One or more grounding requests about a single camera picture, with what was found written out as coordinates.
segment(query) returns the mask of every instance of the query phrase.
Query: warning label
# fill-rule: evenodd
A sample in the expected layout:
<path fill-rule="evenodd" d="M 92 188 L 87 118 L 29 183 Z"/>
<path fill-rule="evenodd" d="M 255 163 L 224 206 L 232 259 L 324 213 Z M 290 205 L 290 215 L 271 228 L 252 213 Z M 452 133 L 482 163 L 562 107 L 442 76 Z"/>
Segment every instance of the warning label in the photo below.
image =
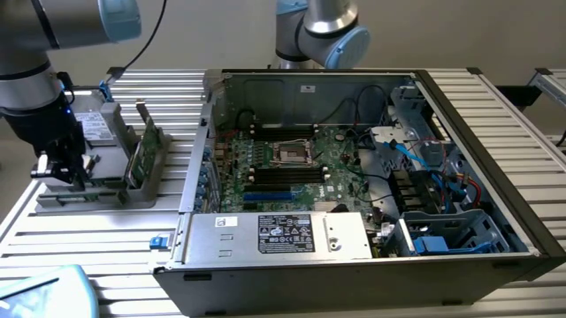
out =
<path fill-rule="evenodd" d="M 308 214 L 260 215 L 258 218 L 258 250 L 262 254 L 315 251 L 312 223 Z"/>
<path fill-rule="evenodd" d="M 83 131 L 87 140 L 112 140 L 107 122 L 103 115 L 93 111 L 92 113 L 75 113 L 75 118 L 83 124 Z"/>

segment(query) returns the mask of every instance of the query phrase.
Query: power supply label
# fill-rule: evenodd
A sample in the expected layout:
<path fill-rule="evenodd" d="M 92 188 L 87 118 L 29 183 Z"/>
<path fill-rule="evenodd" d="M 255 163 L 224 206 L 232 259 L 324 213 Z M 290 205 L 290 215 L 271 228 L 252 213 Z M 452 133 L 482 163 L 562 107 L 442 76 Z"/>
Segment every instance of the power supply label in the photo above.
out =
<path fill-rule="evenodd" d="M 262 254 L 315 252 L 308 214 L 259 215 L 258 250 Z"/>

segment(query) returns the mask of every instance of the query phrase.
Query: blue clip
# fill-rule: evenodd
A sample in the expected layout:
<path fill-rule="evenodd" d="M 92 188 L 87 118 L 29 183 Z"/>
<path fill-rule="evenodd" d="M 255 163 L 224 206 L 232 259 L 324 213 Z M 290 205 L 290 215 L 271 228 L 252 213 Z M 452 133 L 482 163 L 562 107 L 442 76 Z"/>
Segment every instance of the blue clip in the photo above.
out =
<path fill-rule="evenodd" d="M 100 91 L 101 91 L 101 92 L 103 92 L 103 94 L 104 94 L 105 102 L 107 102 L 107 103 L 113 103 L 112 92 L 111 92 L 111 90 L 109 90 L 109 86 L 108 86 L 108 84 L 105 83 L 105 81 L 100 81 L 99 89 L 100 89 Z"/>
<path fill-rule="evenodd" d="M 152 237 L 149 240 L 149 249 L 151 250 L 168 249 L 168 246 L 167 246 L 168 241 L 169 241 L 168 237 Z"/>
<path fill-rule="evenodd" d="M 475 247 L 450 249 L 443 237 L 419 237 L 412 240 L 419 255 L 485 254 L 491 250 L 491 242 L 483 242 Z"/>

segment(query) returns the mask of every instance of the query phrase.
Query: workbench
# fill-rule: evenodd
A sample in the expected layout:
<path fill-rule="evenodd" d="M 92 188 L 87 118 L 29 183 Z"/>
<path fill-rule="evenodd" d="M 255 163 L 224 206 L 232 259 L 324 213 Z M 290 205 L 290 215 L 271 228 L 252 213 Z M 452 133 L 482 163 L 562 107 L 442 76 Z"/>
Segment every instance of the workbench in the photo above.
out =
<path fill-rule="evenodd" d="M 428 70 L 428 73 L 543 224 L 566 246 L 565 155 L 479 72 L 458 69 Z M 91 277 L 103 317 L 183 317 L 149 274 L 148 262 L 163 262 L 169 254 L 149 252 L 148 241 L 177 226 L 192 138 L 203 106 L 203 76 L 203 70 L 132 70 L 115 83 L 113 98 L 121 104 L 127 124 L 140 130 L 144 127 L 135 110 L 135 100 L 143 98 L 156 124 L 173 136 L 156 205 L 149 209 L 39 215 L 36 196 L 45 187 L 32 181 L 0 225 L 0 287 L 56 266 L 79 264 Z M 566 316 L 566 265 L 534 282 L 506 285 L 470 307 L 308 315 L 501 316 Z"/>

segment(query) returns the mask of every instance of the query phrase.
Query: robotic arm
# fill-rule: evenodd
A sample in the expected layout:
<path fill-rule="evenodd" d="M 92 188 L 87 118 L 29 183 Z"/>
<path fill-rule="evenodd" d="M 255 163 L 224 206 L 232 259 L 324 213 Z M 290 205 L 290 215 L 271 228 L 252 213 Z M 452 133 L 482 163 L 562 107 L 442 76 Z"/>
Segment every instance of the robotic arm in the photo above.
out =
<path fill-rule="evenodd" d="M 0 114 L 33 146 L 33 173 L 77 188 L 88 179 L 85 139 L 45 51 L 119 42 L 140 31 L 135 0 L 0 0 Z"/>
<path fill-rule="evenodd" d="M 39 158 L 32 177 L 84 190 L 85 138 L 51 67 L 48 50 L 119 42 L 140 35 L 135 0 L 0 0 L 0 116 Z M 350 0 L 278 0 L 279 68 L 351 68 L 370 34 Z"/>
<path fill-rule="evenodd" d="M 362 60 L 370 32 L 358 25 L 358 6 L 350 0 L 278 0 L 276 68 L 351 68 Z"/>

